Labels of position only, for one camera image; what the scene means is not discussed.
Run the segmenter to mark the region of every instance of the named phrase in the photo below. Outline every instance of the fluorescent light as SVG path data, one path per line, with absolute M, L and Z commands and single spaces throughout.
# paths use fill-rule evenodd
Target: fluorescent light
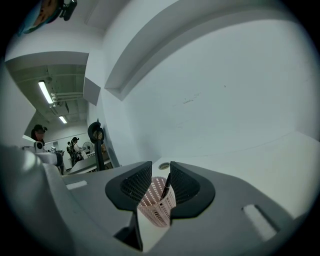
M 66 119 L 65 119 L 63 116 L 59 116 L 59 118 L 60 118 L 60 120 L 62 121 L 62 123 L 64 123 L 64 124 L 67 123 Z
M 47 87 L 46 87 L 46 84 L 45 84 L 45 81 L 39 81 L 39 86 L 40 86 L 40 89 L 46 99 L 46 101 L 49 103 L 49 104 L 52 104 L 54 103 L 49 95 L 49 92 L 47 90 Z

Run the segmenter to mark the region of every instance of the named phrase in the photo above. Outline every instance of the ceiling light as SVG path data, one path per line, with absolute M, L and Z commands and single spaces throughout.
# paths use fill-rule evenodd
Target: ceiling light
M 67 123 L 66 119 L 65 119 L 63 116 L 59 116 L 59 118 L 60 118 L 60 120 L 62 121 L 62 123 L 64 123 L 64 124 Z
M 39 86 L 40 86 L 40 89 L 46 99 L 46 101 L 49 103 L 49 104 L 52 104 L 54 103 L 49 95 L 49 92 L 47 90 L 47 87 L 46 87 L 46 84 L 45 84 L 45 81 L 39 81 Z

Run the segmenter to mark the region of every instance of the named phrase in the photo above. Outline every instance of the mesh basket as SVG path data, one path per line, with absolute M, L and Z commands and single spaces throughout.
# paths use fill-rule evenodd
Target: mesh basket
M 160 200 L 167 179 L 152 177 L 151 185 L 138 205 L 140 212 L 155 226 L 170 226 L 170 211 L 176 207 L 175 193 L 170 186 L 166 196 Z

